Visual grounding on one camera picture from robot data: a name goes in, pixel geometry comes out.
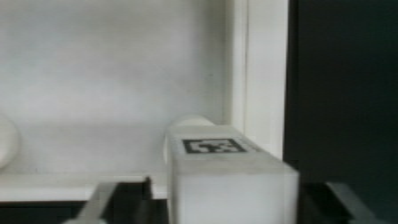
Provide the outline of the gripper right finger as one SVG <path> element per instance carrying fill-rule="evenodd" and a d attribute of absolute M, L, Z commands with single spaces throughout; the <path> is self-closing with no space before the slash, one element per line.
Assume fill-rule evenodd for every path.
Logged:
<path fill-rule="evenodd" d="M 296 224 L 385 224 L 385 221 L 348 185 L 323 182 L 301 185 Z"/>

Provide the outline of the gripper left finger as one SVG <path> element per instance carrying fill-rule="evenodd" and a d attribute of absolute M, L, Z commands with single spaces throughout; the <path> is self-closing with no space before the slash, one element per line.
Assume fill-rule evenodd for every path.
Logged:
<path fill-rule="evenodd" d="M 150 178 L 101 183 L 74 218 L 62 224 L 150 224 Z"/>

